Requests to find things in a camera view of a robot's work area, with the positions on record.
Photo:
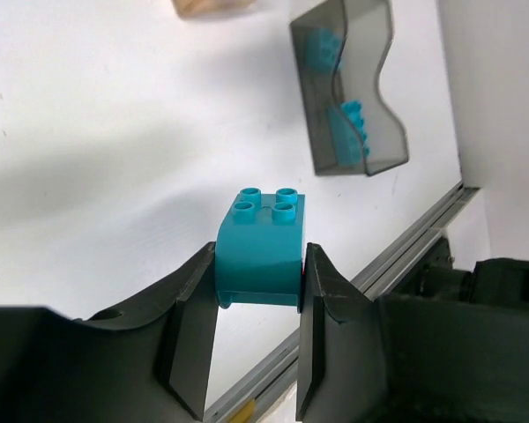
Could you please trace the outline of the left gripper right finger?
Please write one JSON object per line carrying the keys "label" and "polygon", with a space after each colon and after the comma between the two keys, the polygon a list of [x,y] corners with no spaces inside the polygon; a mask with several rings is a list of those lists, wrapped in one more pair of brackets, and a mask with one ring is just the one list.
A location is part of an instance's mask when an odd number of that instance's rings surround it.
{"label": "left gripper right finger", "polygon": [[529,313],[370,299],[307,247],[300,422],[529,422]]}

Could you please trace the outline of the teal frog oval lego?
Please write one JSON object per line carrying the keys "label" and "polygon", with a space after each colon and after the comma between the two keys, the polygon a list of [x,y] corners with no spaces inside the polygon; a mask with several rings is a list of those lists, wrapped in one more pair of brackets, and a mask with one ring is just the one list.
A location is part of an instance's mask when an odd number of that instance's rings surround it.
{"label": "teal frog oval lego", "polygon": [[215,245],[215,288],[222,308],[236,303],[299,308],[305,196],[293,188],[241,189]]}

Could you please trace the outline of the small teal square lego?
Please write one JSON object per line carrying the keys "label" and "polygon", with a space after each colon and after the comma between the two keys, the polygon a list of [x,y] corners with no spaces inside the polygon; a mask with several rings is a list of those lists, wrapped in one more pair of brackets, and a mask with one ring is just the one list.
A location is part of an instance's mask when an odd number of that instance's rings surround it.
{"label": "small teal square lego", "polygon": [[328,28],[314,28],[305,37],[304,67],[319,74],[339,71],[343,37]]}

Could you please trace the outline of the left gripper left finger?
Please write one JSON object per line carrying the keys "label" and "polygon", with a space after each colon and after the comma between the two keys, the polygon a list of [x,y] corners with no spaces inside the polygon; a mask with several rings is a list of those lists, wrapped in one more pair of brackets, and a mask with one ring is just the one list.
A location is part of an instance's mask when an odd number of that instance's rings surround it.
{"label": "left gripper left finger", "polygon": [[213,243],[91,318],[0,306],[0,422],[198,422],[218,302]]}

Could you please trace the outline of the teal lego brick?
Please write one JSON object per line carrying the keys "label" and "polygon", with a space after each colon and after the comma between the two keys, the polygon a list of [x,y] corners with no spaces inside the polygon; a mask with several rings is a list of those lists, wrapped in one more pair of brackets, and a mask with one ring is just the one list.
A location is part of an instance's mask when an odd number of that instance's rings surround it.
{"label": "teal lego brick", "polygon": [[346,101],[339,108],[329,107],[328,124],[340,166],[358,165],[370,155],[362,104],[358,100]]}

